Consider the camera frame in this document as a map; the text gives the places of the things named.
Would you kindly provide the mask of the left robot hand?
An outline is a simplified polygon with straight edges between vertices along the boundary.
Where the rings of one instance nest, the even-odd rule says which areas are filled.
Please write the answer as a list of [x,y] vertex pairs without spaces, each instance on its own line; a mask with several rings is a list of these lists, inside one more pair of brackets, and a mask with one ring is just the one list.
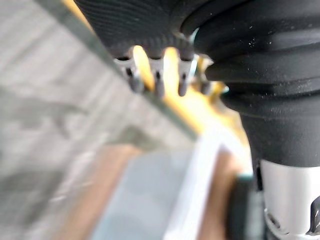
[[320,237],[320,3],[317,0],[78,0],[117,59],[168,39],[211,59],[239,113],[268,239]]

